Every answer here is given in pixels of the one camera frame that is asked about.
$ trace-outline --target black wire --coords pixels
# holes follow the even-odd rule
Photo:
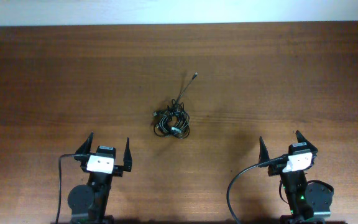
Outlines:
[[[230,205],[230,198],[229,198],[229,194],[230,194],[230,189],[232,187],[232,185],[234,184],[234,182],[240,177],[240,175],[242,175],[243,173],[247,172],[248,170],[251,170],[255,167],[258,167],[258,166],[264,166],[266,164],[269,164],[271,163],[271,161],[267,161],[267,162],[261,162],[261,163],[258,163],[258,164],[255,164],[255,165],[252,165],[244,170],[242,170],[240,173],[238,173],[230,182],[229,184],[229,187],[227,188],[227,193],[226,193],[226,200],[227,200],[227,205],[229,207],[229,210],[230,210],[230,213],[231,215],[233,216],[234,220],[237,222],[237,224],[241,224],[240,220],[237,218],[236,214],[234,214],[234,211],[233,209],[231,208],[231,205]]]
[[[190,116],[185,111],[185,105],[178,103],[177,100],[172,99],[172,107],[167,106],[167,109],[156,111],[154,116],[158,116],[160,120],[154,126],[154,133],[158,137],[174,136],[179,139],[185,139],[190,134]],[[176,118],[176,123],[173,126],[169,122]]]
[[[62,158],[64,157],[74,157],[75,154],[64,154],[59,157],[59,204],[57,207],[57,214],[56,214],[56,222],[59,221],[59,215],[60,215],[60,204],[62,203]]]
[[[274,159],[271,159],[269,161],[266,161],[266,162],[261,162],[261,163],[258,163],[258,164],[255,164],[255,165],[252,165],[244,170],[242,170],[240,173],[238,173],[230,182],[229,184],[229,187],[227,188],[227,193],[226,193],[226,201],[227,201],[227,206],[229,207],[229,210],[230,210],[230,213],[231,215],[233,216],[234,220],[237,222],[237,224],[241,224],[240,220],[237,218],[236,214],[234,214],[234,211],[233,209],[231,208],[231,205],[230,205],[230,198],[229,198],[229,194],[230,194],[230,189],[232,187],[232,185],[234,184],[234,182],[245,172],[247,172],[248,170],[251,170],[255,167],[258,167],[258,166],[266,166],[266,165],[270,165],[274,162],[277,162],[277,161],[280,161],[282,159],[285,159],[286,157],[285,156],[280,156],[280,157],[277,157],[277,158],[274,158]]]
[[[281,187],[282,186],[283,186],[283,182],[280,180],[280,185],[278,186],[278,194],[280,194],[280,198],[281,198],[281,200],[283,200],[283,202],[288,203],[288,202],[286,202],[284,200],[283,195],[281,194]]]

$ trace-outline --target wooden table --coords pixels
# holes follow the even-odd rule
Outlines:
[[[191,116],[185,140],[158,138],[152,113],[176,98]],[[334,186],[330,220],[358,223],[358,22],[0,28],[0,223],[51,223],[57,162],[91,131],[126,137],[133,168],[115,178],[106,214],[117,220],[220,222],[230,180],[270,157],[299,129],[318,149],[308,179]],[[86,183],[63,161],[69,191]],[[256,169],[231,192],[244,221],[289,214],[279,177]]]

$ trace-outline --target robotic arm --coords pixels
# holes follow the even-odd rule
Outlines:
[[[318,150],[299,131],[296,131],[296,138],[298,143],[288,147],[288,154],[260,167],[268,166],[269,176],[281,177],[292,215],[282,216],[280,223],[325,223],[324,219],[331,215],[329,206],[333,201],[334,188],[319,180],[306,181],[305,170],[314,165]],[[259,144],[259,162],[270,161],[262,137]]]
[[[122,177],[124,172],[132,169],[132,156],[129,150],[129,138],[124,153],[124,165],[114,165],[116,149],[99,146],[96,153],[91,153],[93,133],[75,152],[74,159],[81,162],[80,167],[89,173],[88,183],[78,185],[68,195],[71,208],[70,224],[111,224],[112,217],[106,218],[104,213],[111,189],[113,177]]]

